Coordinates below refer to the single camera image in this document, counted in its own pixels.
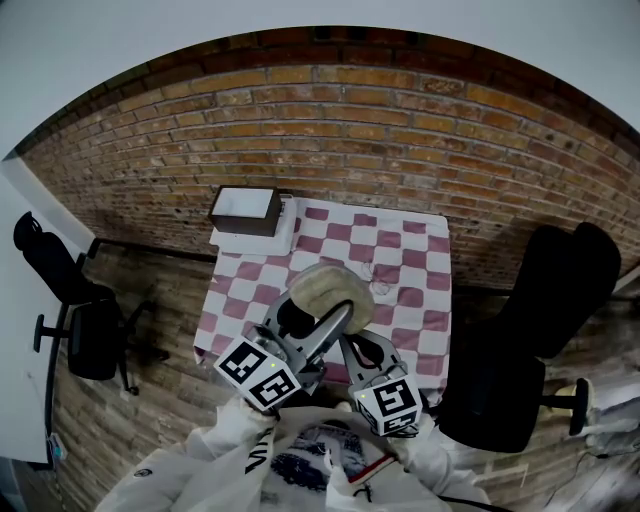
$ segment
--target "wooden floor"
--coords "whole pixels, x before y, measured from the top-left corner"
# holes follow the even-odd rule
[[[191,348],[212,272],[209,263],[106,245],[95,260],[87,261],[85,273],[116,291],[125,315],[145,299],[156,302],[157,310],[141,317],[136,338],[168,350],[171,358],[151,365],[129,358],[130,375],[140,388],[140,395],[133,397],[122,390],[118,378],[95,382],[71,375],[61,350],[53,430],[62,437],[69,456],[59,465],[57,480],[52,473],[36,474],[20,465],[21,487],[31,494],[27,502],[36,504],[30,510],[58,512],[60,499],[68,511],[93,510],[152,450],[184,441],[191,429],[215,423],[215,407],[228,399],[231,390],[210,367],[195,365]],[[454,315],[478,319],[498,310],[501,301],[457,297]],[[603,308],[549,366],[549,387],[557,388],[576,376],[637,371],[639,334],[640,319],[627,306]],[[443,442],[459,466],[479,475],[495,504],[514,512],[639,511],[637,454],[607,460],[587,456],[575,481],[560,489],[545,508],[552,492],[573,476],[586,451],[584,440],[567,439],[567,432],[566,420],[541,414],[522,454],[482,452]],[[640,440],[637,433],[629,436]],[[602,488],[593,495],[594,489]]]

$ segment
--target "brick wall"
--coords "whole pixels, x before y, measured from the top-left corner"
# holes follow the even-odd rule
[[[18,147],[100,237],[212,252],[222,184],[445,215],[458,284],[511,286],[531,231],[590,220],[640,256],[638,133],[523,62],[346,27],[211,41],[77,98]]]

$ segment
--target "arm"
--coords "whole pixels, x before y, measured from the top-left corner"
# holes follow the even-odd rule
[[[489,503],[486,493],[473,485],[473,473],[454,469],[447,451],[433,437],[429,439],[434,426],[431,417],[423,414],[416,437],[389,439],[400,462],[436,495]]]
[[[224,453],[275,425],[237,396],[218,408],[212,429],[195,429],[184,445],[158,449],[102,500],[96,512],[167,512],[191,477]]]

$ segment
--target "checkered tablecloth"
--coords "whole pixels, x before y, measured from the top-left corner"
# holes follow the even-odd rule
[[[437,402],[446,386],[451,332],[451,260],[444,217],[296,199],[294,250],[287,256],[220,253],[194,341],[198,363],[262,321],[291,279],[319,261],[344,263],[370,282],[367,327],[390,339],[418,386]],[[327,379],[348,382],[336,344]]]

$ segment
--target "black chair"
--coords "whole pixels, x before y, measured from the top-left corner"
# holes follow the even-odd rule
[[[611,295],[620,253],[601,229],[573,234],[552,226],[531,237],[513,291],[495,317],[453,333],[440,430],[483,450],[524,450],[540,405],[572,409],[570,435],[584,426],[589,386],[574,396],[543,396],[545,365]]]
[[[85,379],[109,380],[118,368],[125,390],[137,395],[138,388],[129,386],[126,351],[142,352],[159,360],[169,358],[164,350],[128,342],[142,312],[153,311],[155,305],[145,301],[125,320],[113,290],[89,281],[62,241],[53,233],[43,232],[31,212],[16,223],[13,241],[58,300],[78,306],[73,310],[68,330],[45,327],[44,315],[39,315],[34,350],[40,351],[42,336],[68,338],[67,358],[71,373]]]

